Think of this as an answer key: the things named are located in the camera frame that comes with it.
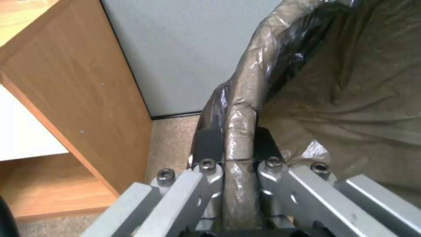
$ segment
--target cabinet shelf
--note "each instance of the cabinet shelf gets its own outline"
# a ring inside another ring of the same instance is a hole
[[[0,162],[0,194],[17,220],[100,213],[116,197],[72,154]]]

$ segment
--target beige carpet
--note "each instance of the beige carpet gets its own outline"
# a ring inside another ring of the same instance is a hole
[[[149,183],[162,168],[182,172],[187,164],[193,134],[199,116],[153,121],[152,138],[145,181]],[[18,223],[22,237],[79,236],[98,215],[70,216],[43,221]]]

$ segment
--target gray wall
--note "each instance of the gray wall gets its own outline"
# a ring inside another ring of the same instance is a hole
[[[151,116],[198,111],[280,0],[102,0]]]

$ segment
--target hex socket bolt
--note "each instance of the hex socket bolt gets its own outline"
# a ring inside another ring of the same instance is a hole
[[[282,166],[284,165],[283,160],[276,156],[271,156],[267,158],[264,162],[265,162],[266,167],[271,170],[281,169]]]
[[[157,182],[162,187],[169,187],[176,181],[176,174],[172,169],[162,169],[157,173]]]
[[[310,169],[324,180],[327,180],[330,176],[330,168],[325,163],[315,162],[310,166]]]
[[[214,159],[203,159],[199,163],[199,171],[206,175],[213,175],[216,172],[216,163]]]

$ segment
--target plastic-covered tube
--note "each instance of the plastic-covered tube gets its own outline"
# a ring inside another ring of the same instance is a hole
[[[258,182],[253,169],[257,111],[268,90],[279,87],[288,74],[299,70],[318,44],[323,36],[321,32],[327,29],[339,8],[332,2],[335,1],[283,0],[260,22],[234,75],[214,91],[203,109],[197,129],[218,124],[224,134],[225,229],[262,226]],[[340,2],[355,4],[355,1]]]

